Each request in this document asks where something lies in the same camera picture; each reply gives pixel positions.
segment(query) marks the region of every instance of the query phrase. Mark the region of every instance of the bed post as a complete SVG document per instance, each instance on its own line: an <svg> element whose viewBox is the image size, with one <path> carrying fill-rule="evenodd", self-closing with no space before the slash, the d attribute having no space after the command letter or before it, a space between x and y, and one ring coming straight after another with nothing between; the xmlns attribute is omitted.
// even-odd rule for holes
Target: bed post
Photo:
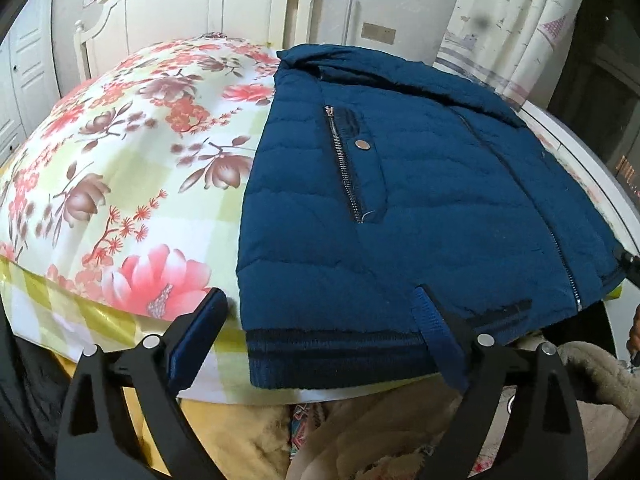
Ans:
<svg viewBox="0 0 640 480"><path fill-rule="evenodd" d="M311 13L314 8L314 0L298 0L298 17L296 19L296 35L294 45L309 42L311 27Z"/></svg>
<svg viewBox="0 0 640 480"><path fill-rule="evenodd" d="M74 48L76 50L76 62L78 63L78 72L80 73L80 82L90 78L89 59L86 54L86 46L82 43L82 33L84 32L84 23L80 20L76 22L76 33L74 34Z"/></svg>

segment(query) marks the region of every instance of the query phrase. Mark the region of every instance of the jacket zipper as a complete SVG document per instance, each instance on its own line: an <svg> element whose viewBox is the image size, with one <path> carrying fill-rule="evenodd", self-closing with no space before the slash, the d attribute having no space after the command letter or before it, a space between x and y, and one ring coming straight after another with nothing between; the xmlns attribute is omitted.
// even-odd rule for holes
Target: jacket zipper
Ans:
<svg viewBox="0 0 640 480"><path fill-rule="evenodd" d="M349 201L349 208L353 218L358 224L362 224L362 211L360 210L360 204L356 198L356 194L353 192L353 184L351 182L351 176L349 175L349 163L347 161L347 155L342 145L342 140L338 134L338 128L335 125L334 107L325 106L324 113L329 121L329 129L331 130L332 143L334 145L335 156L338 159L338 170L340 171L340 180L342 181L342 188Z"/></svg>
<svg viewBox="0 0 640 480"><path fill-rule="evenodd" d="M482 144L486 149L488 149L490 152L492 152L494 154L494 156L500 161L500 163L505 167L505 169L507 171L509 171L509 174L511 175L512 179L515 181L516 184L518 184L518 186L520 187L522 192L530 200L530 202L533 205L533 207L535 208L536 212L540 215L540 218L542 218L542 221L545 223L545 226L548 229L549 234L551 235L551 239L553 240L554 245L556 246L556 251L558 252L558 256L560 256L560 261L562 262L562 266L564 267L564 272L566 272L566 276L569 279L569 284L571 285L571 290L572 290L572 293L574 294L574 300L575 300L576 309L578 310L578 312L580 312L582 310L582 301L580 300L580 294L578 293L578 287L575 284L574 274L571 272L571 269L569 268L569 264L567 263L566 257L564 256L564 253L562 252L562 249L560 248L560 244L558 243L558 238L556 237L556 234L553 232L553 229L551 228L551 225L549 225L549 222L546 220L544 215L540 212L540 209L538 209L538 206L536 206L536 203L533 201L533 199L532 199L531 195L529 194L529 192L520 183L520 179L516 176L515 173L513 173L513 170L511 169L511 167L509 166L507 161L504 160L504 158L499 153L496 153L494 150L492 150L492 148L486 142L484 142L483 139L481 139L481 137L471 127L471 124L469 124L469 122L461 114L457 113L454 110L452 110L452 111L453 111L453 113L455 113L460 118L460 120L465 125L466 129L471 132L471 134L478 140L478 142L480 142L480 144Z"/></svg>

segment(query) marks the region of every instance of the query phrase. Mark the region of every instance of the metal rivet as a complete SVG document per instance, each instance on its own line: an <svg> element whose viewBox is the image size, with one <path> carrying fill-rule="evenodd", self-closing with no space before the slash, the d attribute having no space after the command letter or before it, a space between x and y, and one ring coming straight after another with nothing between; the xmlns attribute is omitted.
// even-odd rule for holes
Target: metal rivet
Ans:
<svg viewBox="0 0 640 480"><path fill-rule="evenodd" d="M82 350L82 354L86 355L87 357L91 357L97 351L98 351L98 345L89 345L84 347L84 349Z"/></svg>
<svg viewBox="0 0 640 480"><path fill-rule="evenodd" d="M540 345L542 351L547 355L553 355L556 353L556 345L550 343L549 341L545 341Z"/></svg>
<svg viewBox="0 0 640 480"><path fill-rule="evenodd" d="M358 139L356 140L356 147L361 150L368 150L371 145L366 140Z"/></svg>
<svg viewBox="0 0 640 480"><path fill-rule="evenodd" d="M156 334L148 335L142 340L142 346L145 348L155 348L160 344L160 338Z"/></svg>
<svg viewBox="0 0 640 480"><path fill-rule="evenodd" d="M490 334L480 334L478 336L478 344L480 346L493 346L495 344L495 339Z"/></svg>

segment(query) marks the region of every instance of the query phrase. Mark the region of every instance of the jacket pocket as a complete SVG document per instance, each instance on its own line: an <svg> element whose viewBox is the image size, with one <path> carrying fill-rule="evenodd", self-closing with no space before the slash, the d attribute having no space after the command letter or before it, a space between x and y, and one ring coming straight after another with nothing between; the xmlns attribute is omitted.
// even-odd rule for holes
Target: jacket pocket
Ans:
<svg viewBox="0 0 640 480"><path fill-rule="evenodd" d="M380 220L386 188L373 136L348 108L324 107L342 189L359 224Z"/></svg>

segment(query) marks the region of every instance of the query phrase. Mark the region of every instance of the floral bedsheet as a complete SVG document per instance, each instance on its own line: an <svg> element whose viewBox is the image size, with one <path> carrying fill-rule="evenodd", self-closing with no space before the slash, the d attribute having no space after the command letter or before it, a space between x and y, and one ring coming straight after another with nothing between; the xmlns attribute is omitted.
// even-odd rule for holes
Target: floral bedsheet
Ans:
<svg viewBox="0 0 640 480"><path fill-rule="evenodd" d="M130 348L216 286L232 313L181 396L285 404L394 386L249 382L238 236L278 62L221 34L171 41L56 104L0 176L0 294L15 333L73 360L91 343Z"/></svg>

